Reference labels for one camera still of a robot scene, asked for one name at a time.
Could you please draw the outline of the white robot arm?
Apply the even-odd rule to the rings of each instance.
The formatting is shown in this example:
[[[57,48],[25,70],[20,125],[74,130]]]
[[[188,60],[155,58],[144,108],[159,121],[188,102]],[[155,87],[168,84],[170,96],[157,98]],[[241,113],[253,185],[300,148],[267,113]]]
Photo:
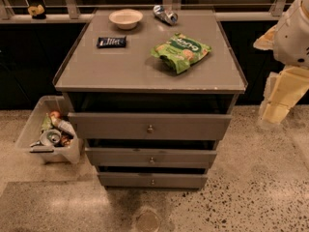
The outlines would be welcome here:
[[[309,0],[294,0],[253,46],[272,50],[284,64],[280,73],[269,74],[259,110],[262,127],[277,126],[309,90]]]

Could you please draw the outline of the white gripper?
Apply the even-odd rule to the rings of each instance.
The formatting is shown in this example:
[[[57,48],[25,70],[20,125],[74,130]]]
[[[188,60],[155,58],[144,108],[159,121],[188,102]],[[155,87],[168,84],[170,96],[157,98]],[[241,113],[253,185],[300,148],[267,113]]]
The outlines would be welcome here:
[[[273,50],[276,26],[269,28],[253,46],[260,50]],[[287,65],[273,78],[270,94],[260,105],[259,116],[262,121],[280,124],[300,99],[309,90],[309,69]]]

